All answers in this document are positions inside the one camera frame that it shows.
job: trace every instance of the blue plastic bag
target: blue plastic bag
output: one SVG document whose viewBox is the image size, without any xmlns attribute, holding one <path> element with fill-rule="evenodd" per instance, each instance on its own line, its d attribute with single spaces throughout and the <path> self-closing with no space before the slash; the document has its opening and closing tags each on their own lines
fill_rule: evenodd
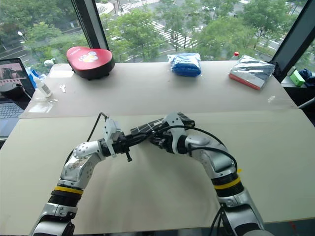
<svg viewBox="0 0 315 236">
<path fill-rule="evenodd" d="M 167 55 L 172 71 L 181 76 L 196 77 L 201 74 L 199 53 Z"/>
</svg>

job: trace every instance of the red lid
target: red lid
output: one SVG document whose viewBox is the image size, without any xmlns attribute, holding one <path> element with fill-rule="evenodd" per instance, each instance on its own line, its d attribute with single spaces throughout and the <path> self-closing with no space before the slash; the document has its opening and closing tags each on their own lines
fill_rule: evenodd
<svg viewBox="0 0 315 236">
<path fill-rule="evenodd" d="M 106 49 L 85 47 L 70 48 L 66 56 L 72 68 L 76 70 L 94 69 L 107 64 L 113 58 L 112 53 Z"/>
</svg>

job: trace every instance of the tabletop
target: tabletop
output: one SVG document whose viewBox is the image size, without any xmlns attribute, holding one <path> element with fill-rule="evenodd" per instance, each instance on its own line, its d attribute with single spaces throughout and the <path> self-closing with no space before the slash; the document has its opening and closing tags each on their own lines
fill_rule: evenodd
<svg viewBox="0 0 315 236">
<path fill-rule="evenodd" d="M 122 130 L 163 117 L 112 116 Z M 186 114 L 237 159 L 242 183 L 265 222 L 315 216 L 315 129 L 301 110 Z M 68 153 L 87 139 L 93 117 L 21 119 L 0 150 L 0 234 L 31 230 Z M 92 140 L 102 137 L 100 122 Z M 79 202 L 75 234 L 209 227 L 218 209 L 203 167 L 141 143 L 99 163 Z"/>
<path fill-rule="evenodd" d="M 182 77 L 167 62 L 117 63 L 108 77 L 83 79 L 69 64 L 56 64 L 45 80 L 53 92 L 43 102 L 36 91 L 21 118 L 297 109 L 271 76 L 261 91 L 228 77 L 236 61 L 202 61 L 202 74 Z M 65 93 L 59 88 L 65 84 Z"/>
</svg>

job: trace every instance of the laptop keyboard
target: laptop keyboard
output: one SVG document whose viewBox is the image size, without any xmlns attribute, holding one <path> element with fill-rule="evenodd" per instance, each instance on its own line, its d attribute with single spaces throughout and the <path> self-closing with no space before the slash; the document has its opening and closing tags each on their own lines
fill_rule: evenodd
<svg viewBox="0 0 315 236">
<path fill-rule="evenodd" d="M 23 110 L 15 104 L 1 104 L 0 105 L 0 118 L 17 118 Z"/>
</svg>

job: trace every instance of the green box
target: green box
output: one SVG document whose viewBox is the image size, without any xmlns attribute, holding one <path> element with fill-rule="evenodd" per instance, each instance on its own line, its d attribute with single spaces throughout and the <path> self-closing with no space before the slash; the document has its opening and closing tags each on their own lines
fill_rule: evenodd
<svg viewBox="0 0 315 236">
<path fill-rule="evenodd" d="M 297 70 L 293 72 L 292 75 L 290 75 L 290 79 L 294 82 L 294 84 L 298 87 L 302 86 L 305 82 L 305 80 L 302 78 L 302 76 L 299 74 Z"/>
</svg>

